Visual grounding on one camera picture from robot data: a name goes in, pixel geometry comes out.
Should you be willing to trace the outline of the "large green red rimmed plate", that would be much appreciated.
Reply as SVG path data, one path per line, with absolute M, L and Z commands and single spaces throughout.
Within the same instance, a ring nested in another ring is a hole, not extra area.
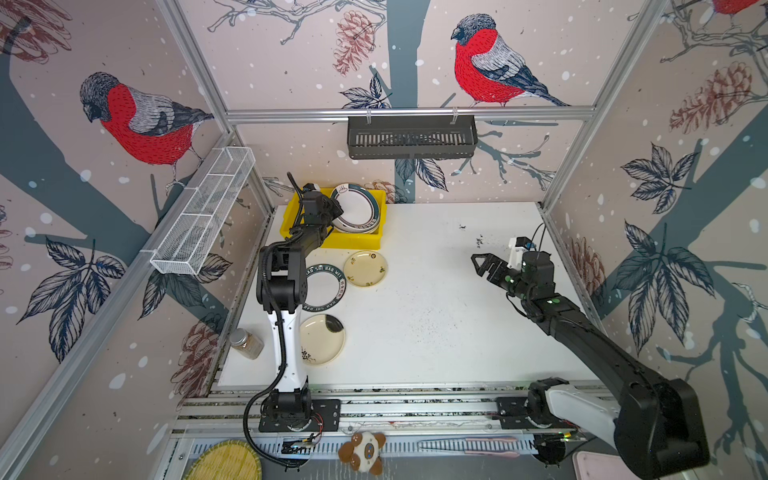
M 336 200 L 342 214 L 333 221 L 336 229 L 346 233 L 367 234 L 381 220 L 381 209 L 375 197 L 358 184 L 341 184 L 334 188 L 331 199 Z

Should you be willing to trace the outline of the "small cream patterned plate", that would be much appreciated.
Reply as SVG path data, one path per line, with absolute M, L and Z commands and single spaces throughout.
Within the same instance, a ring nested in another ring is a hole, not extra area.
M 358 287 L 372 287 L 380 283 L 389 271 L 385 257 L 376 251 L 358 251 L 345 261 L 343 273 L 347 281 Z

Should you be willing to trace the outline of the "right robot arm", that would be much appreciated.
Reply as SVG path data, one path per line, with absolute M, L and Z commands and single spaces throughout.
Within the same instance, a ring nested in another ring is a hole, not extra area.
M 474 254 L 471 260 L 478 276 L 504 290 L 522 316 L 575 354 L 613 397 L 602 400 L 560 378 L 535 381 L 526 402 L 532 424 L 562 422 L 588 431 L 611 445 L 641 479 L 709 464 L 695 390 L 632 358 L 557 293 L 548 253 L 525 251 L 514 262 L 490 253 Z

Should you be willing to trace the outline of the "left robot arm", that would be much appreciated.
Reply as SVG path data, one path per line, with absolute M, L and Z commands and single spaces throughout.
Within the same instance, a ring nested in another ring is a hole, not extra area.
M 267 387 L 263 411 L 273 418 L 304 424 L 312 416 L 299 332 L 308 294 L 306 259 L 323 245 L 343 210 L 314 184 L 295 191 L 298 210 L 290 236 L 259 252 L 256 298 L 268 314 L 276 363 L 276 377 Z

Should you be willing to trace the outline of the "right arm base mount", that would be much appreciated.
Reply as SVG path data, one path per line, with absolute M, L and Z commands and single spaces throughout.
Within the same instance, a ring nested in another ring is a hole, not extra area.
M 506 430 L 572 428 L 571 423 L 556 417 L 547 403 L 546 392 L 560 385 L 568 385 L 568 382 L 558 377 L 550 377 L 532 382 L 524 396 L 497 397 L 495 404 L 501 428 Z

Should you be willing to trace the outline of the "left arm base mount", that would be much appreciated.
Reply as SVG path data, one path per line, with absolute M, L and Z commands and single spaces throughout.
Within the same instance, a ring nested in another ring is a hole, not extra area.
M 313 400 L 308 389 L 273 391 L 260 409 L 261 433 L 336 432 L 341 417 L 338 399 Z

